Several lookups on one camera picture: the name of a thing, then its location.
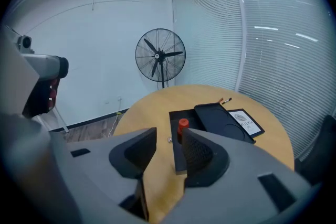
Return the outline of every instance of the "glass wall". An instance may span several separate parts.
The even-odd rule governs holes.
[[[241,0],[247,29],[239,92],[266,106],[299,156],[336,102],[336,38],[324,0]]]
[[[174,31],[186,49],[176,85],[234,89],[242,56],[239,0],[173,0]]]

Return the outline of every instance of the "black frame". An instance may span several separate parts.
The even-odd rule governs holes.
[[[258,122],[256,122],[255,121],[255,119],[253,119],[252,117],[251,117],[251,115],[250,114],[248,114],[244,109],[232,109],[232,110],[227,110],[227,112],[236,112],[236,111],[243,111],[246,115],[248,115],[249,116],[249,118],[254,122],[254,124],[256,124],[258,127],[259,127],[259,129],[261,130],[260,132],[257,132],[257,133],[255,133],[255,134],[253,134],[253,135],[250,135],[252,138],[254,138],[254,137],[256,137],[256,136],[259,136],[259,135],[261,135],[261,134],[263,134],[264,132],[265,132],[265,130],[258,124]]]
[[[149,32],[154,31],[154,30],[167,30],[167,31],[172,32],[173,34],[175,34],[175,35],[180,39],[180,41],[181,41],[181,43],[182,43],[182,45],[183,45],[183,48],[184,48],[184,55],[185,55],[185,57],[184,57],[184,62],[183,62],[183,65],[182,65],[180,71],[179,71],[173,78],[170,79],[170,80],[172,80],[172,79],[176,78],[176,76],[177,76],[178,74],[181,73],[181,71],[182,71],[182,69],[183,69],[183,67],[184,67],[184,65],[185,65],[185,60],[186,60],[186,57],[187,57],[187,52],[186,52],[186,50],[185,50],[184,43],[183,43],[182,39],[179,37],[179,35],[178,35],[177,33],[175,33],[174,31],[171,31],[171,30],[166,29],[166,28],[155,28],[155,29],[149,30],[149,31],[147,31],[145,34],[143,34],[142,37],[139,39],[139,41],[138,41],[138,43],[137,43],[137,46],[135,47],[135,54],[134,54],[134,56],[135,56],[135,63],[137,62],[137,61],[136,61],[136,60],[137,60],[137,59],[136,59],[136,58],[137,58],[137,57],[136,57],[136,56],[137,56],[136,49],[137,49],[137,47],[138,47],[138,45],[139,45],[140,40],[141,40],[145,35],[147,35]],[[161,81],[153,80],[153,79],[147,77],[141,70],[140,70],[140,72],[141,72],[146,78],[150,79],[151,81],[154,81],[154,82],[161,82],[161,81],[162,81],[162,80],[161,80]]]

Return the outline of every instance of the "black chair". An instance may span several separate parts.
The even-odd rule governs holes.
[[[302,175],[311,185],[322,182],[336,147],[336,120],[327,115],[322,124],[309,155],[303,160],[295,160],[295,171]]]

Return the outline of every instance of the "red bottle cap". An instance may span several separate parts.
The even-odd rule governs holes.
[[[178,127],[178,129],[177,129],[177,133],[179,134],[179,135],[182,135],[182,129],[183,128],[189,128],[189,121],[187,120],[187,119],[180,119],[179,121],[178,121],[179,123],[179,127]]]

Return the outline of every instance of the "ceiling light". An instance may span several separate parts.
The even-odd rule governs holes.
[[[292,46],[292,47],[295,47],[295,48],[300,48],[300,47],[298,47],[298,46],[294,46],[294,45],[291,45],[291,44],[287,44],[287,43],[284,43],[285,45],[288,45],[288,46]]]
[[[265,26],[255,26],[254,28],[258,29],[269,29],[269,30],[279,30],[278,28],[272,28],[272,27],[265,27]]]
[[[299,37],[304,37],[304,38],[309,39],[309,40],[311,40],[311,41],[315,41],[315,42],[318,41],[318,40],[315,39],[315,38],[308,37],[308,36],[303,35],[303,34],[298,34],[298,33],[296,33],[295,35],[297,35],[297,36],[299,36]]]

